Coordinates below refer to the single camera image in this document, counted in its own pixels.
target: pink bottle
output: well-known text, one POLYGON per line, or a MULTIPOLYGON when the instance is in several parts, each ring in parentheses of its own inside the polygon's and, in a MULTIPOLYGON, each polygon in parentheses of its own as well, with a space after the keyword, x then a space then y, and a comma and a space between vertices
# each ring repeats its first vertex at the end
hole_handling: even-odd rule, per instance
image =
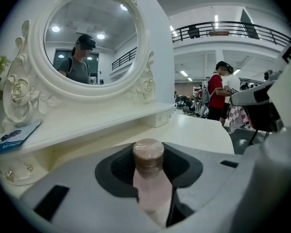
POLYGON ((138 189, 140 207, 160 226, 166 227, 172 185, 162 168, 164 146, 154 139, 135 143, 133 155, 136 169, 133 186, 138 189))

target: backpack strap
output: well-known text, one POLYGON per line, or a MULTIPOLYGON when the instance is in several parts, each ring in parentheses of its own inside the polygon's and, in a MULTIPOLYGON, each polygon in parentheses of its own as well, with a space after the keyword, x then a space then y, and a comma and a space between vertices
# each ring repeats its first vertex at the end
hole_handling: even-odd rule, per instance
POLYGON ((84 62, 84 64, 86 66, 87 74, 90 75, 90 73, 89 73, 89 65, 87 65, 85 62, 84 62))
POLYGON ((68 70, 67 70, 67 73, 66 73, 66 77, 68 77, 71 73, 71 69, 72 69, 72 65, 73 65, 73 59, 72 57, 68 58, 68 61, 69 61, 69 67, 68 67, 68 70))
MULTIPOLYGON (((219 74, 215 72, 215 73, 210 77, 210 79, 211 79, 214 75, 219 75, 219 74)), ((215 89, 214 89, 213 92, 210 94, 210 98, 212 97, 212 95, 214 94, 214 92, 215 92, 215 89)))

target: fluorescent light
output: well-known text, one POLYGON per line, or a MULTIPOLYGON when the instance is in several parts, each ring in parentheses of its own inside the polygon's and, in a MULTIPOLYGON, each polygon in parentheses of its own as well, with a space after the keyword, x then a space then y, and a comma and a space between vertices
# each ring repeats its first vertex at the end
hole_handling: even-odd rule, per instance
POLYGON ((53 27, 52 27, 52 30, 53 30, 54 32, 59 32, 60 28, 57 27, 57 26, 53 26, 53 27))
MULTIPOLYGON (((215 15, 215 16, 214 16, 214 21, 219 21, 219 17, 218 17, 218 15, 215 15)), ((216 23, 216 24, 215 24, 215 28, 216 28, 216 29, 219 28, 219 23, 216 23)))
POLYGON ((97 38, 102 40, 105 38, 105 36, 103 34, 99 33, 99 34, 97 34, 97 38))
POLYGON ((170 25, 170 30, 173 32, 174 36, 177 37, 178 34, 177 32, 175 31, 174 27, 170 25))
POLYGON ((238 73, 240 71, 240 69, 236 69, 235 71, 234 71, 234 75, 236 74, 236 73, 238 73))
POLYGON ((184 77, 188 77, 188 75, 186 74, 185 71, 180 71, 180 72, 181 72, 181 74, 182 74, 184 77))
POLYGON ((128 10, 128 9, 127 9, 124 5, 122 5, 122 4, 121 4, 121 9, 122 9, 122 10, 125 10, 125 11, 128 10))

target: gray t-shirt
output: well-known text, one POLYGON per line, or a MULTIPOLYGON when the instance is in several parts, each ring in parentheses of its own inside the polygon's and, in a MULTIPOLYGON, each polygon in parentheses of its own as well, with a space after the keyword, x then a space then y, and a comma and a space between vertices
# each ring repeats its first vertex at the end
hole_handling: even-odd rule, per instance
MULTIPOLYGON (((58 68, 58 71, 63 71, 65 73, 68 73, 68 69, 69 69, 69 60, 64 59, 61 62, 58 68)), ((72 57, 72 67, 71 67, 70 74, 67 76, 67 78, 74 80, 76 82, 80 82, 80 83, 88 83, 89 76, 90 76, 90 71, 87 65, 84 62, 81 63, 72 57)))

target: railing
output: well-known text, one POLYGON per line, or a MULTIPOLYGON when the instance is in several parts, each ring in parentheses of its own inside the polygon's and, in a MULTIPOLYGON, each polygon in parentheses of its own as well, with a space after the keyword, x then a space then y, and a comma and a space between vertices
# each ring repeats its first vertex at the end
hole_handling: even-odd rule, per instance
POLYGON ((123 56, 121 56, 119 59, 117 59, 116 61, 114 61, 112 63, 112 70, 120 67, 121 65, 123 65, 124 63, 132 60, 133 58, 135 58, 136 56, 136 52, 137 52, 137 47, 135 47, 134 49, 130 50, 129 52, 125 53, 123 56))
POLYGON ((209 36, 238 36, 265 40, 285 47, 291 38, 278 31, 245 22, 217 21, 203 22, 175 29, 173 42, 209 36))

